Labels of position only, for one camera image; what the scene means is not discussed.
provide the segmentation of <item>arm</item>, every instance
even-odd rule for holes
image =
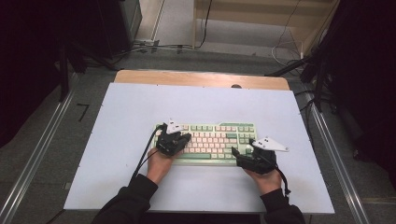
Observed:
[[[282,178],[277,170],[259,175],[249,170],[245,172],[256,182],[261,199],[267,209],[264,216],[268,224],[272,223],[305,223],[303,214],[295,205],[289,205],[282,193]]]
[[[149,210],[149,200],[158,188],[161,180],[171,168],[175,157],[166,157],[152,148],[148,155],[147,176],[139,174],[132,179],[128,187],[121,188],[96,215],[92,224],[138,223],[140,217]]]

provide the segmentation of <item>black sleeve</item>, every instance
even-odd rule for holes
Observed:
[[[276,189],[264,194],[261,198],[267,209],[267,214],[264,218],[268,224],[305,223],[300,209],[295,205],[289,205],[283,196],[282,189]]]
[[[149,200],[157,188],[151,180],[138,175],[99,211],[92,224],[138,223],[140,217],[149,210]]]

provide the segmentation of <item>white tabletop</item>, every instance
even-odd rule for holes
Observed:
[[[126,186],[154,125],[251,122],[258,137],[290,149],[277,152],[290,203],[306,214],[334,213],[291,91],[111,83],[64,209],[100,209]],[[147,165],[140,170],[145,174]],[[151,199],[151,211],[260,213],[254,182],[240,167],[174,165]]]

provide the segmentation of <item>keyboard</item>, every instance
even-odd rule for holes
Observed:
[[[179,165],[236,165],[231,147],[248,156],[253,150],[248,139],[257,139],[256,128],[252,123],[179,125],[183,127],[182,134],[191,134],[190,142],[174,161],[174,164]],[[154,137],[154,147],[160,134],[161,130]]]

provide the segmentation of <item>space bar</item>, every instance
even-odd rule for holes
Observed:
[[[189,160],[210,160],[210,154],[207,153],[183,153],[177,157],[178,159]]]

